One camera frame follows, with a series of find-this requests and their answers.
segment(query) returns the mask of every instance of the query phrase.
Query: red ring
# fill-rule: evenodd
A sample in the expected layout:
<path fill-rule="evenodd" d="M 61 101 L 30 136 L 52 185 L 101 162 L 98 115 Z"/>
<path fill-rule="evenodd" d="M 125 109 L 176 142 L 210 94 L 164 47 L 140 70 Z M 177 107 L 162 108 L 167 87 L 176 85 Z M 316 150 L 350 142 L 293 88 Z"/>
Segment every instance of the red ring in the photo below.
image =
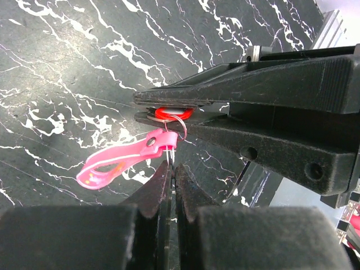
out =
<path fill-rule="evenodd" d="M 155 117 L 158 119 L 161 119 L 161 120 L 174 120 L 174 118 L 171 116 L 171 114 L 164 112 L 164 110 L 166 110 L 166 109 L 168 109 L 168 108 L 161 107 L 161 108 L 158 108 L 157 110 L 155 110 Z M 180 117 L 180 119 L 182 119 L 182 120 L 186 120 L 186 119 L 190 118 L 190 116 L 192 115 L 192 113 L 194 111 L 195 111 L 195 109 L 186 109 L 183 114 L 176 114 L 176 116 Z"/>

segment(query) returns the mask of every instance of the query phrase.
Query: pink handle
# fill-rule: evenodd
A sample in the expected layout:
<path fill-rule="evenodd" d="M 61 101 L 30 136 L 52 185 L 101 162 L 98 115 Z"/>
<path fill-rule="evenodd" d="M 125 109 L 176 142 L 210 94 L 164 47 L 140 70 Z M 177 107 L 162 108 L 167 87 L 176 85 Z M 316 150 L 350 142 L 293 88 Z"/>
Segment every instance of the pink handle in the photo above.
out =
<path fill-rule="evenodd" d="M 90 190 L 110 184 L 129 167 L 146 159 L 159 158 L 168 147 L 176 149 L 178 134 L 157 129 L 149 132 L 146 139 L 127 145 L 110 146 L 91 155 L 76 176 L 78 183 Z M 118 163 L 109 172 L 98 172 L 97 168 Z"/>

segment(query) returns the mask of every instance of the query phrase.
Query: keychain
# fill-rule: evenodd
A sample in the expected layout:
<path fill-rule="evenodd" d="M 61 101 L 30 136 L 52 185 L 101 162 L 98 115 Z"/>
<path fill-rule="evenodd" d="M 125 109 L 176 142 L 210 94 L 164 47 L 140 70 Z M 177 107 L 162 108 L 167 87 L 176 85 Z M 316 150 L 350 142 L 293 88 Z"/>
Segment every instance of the keychain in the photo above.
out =
<path fill-rule="evenodd" d="M 175 149 L 177 147 L 178 133 L 168 131 L 167 123 L 178 120 L 184 127 L 184 137 L 187 137 L 187 129 L 184 121 L 176 114 L 169 114 L 167 119 L 157 119 L 165 124 L 165 130 L 157 129 L 149 132 L 146 138 L 128 144 L 113 145 L 92 154 L 85 162 L 84 167 L 76 176 L 78 183 L 90 190 L 97 190 L 109 185 L 117 176 L 131 166 L 146 159 L 159 158 L 166 151 L 169 163 L 169 151 L 172 163 L 175 161 Z M 99 172 L 96 169 L 107 165 L 117 164 L 109 172 Z"/>

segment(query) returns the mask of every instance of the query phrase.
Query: thin metal wire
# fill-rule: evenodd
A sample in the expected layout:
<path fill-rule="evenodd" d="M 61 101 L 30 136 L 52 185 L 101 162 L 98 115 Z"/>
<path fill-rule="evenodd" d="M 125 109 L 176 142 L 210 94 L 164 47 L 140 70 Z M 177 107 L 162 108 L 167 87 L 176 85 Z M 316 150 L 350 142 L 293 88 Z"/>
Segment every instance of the thin metal wire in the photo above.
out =
<path fill-rule="evenodd" d="M 180 124 L 182 125 L 182 127 L 184 128 L 184 137 L 182 137 L 181 139 L 178 139 L 178 141 L 185 141 L 185 139 L 187 137 L 187 128 L 186 128 L 185 122 L 180 117 L 178 117 L 177 115 L 171 114 L 169 116 L 171 116 L 171 117 L 175 118 L 176 120 L 178 120 L 180 122 Z M 167 122 L 165 122 L 165 129 L 166 129 L 166 131 L 169 131 L 168 126 L 167 126 Z"/>

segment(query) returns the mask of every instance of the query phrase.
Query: marble pattern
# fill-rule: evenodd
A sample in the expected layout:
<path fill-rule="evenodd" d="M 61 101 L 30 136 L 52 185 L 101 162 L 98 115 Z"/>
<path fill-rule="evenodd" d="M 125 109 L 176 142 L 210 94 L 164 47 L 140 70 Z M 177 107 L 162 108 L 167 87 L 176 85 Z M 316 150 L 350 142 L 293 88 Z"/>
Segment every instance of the marble pattern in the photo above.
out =
<path fill-rule="evenodd" d="M 98 191 L 80 187 L 75 175 L 98 149 L 134 142 L 152 130 L 133 120 L 134 91 L 242 61 L 245 48 L 255 44 L 279 52 L 307 49 L 322 25 L 312 0 L 4 2 L 1 212 L 121 202 L 162 159 L 137 164 Z M 237 156 L 193 136 L 179 144 L 176 160 L 219 202 L 244 167 Z M 237 194 L 239 202 L 254 205 L 265 183 Z"/>

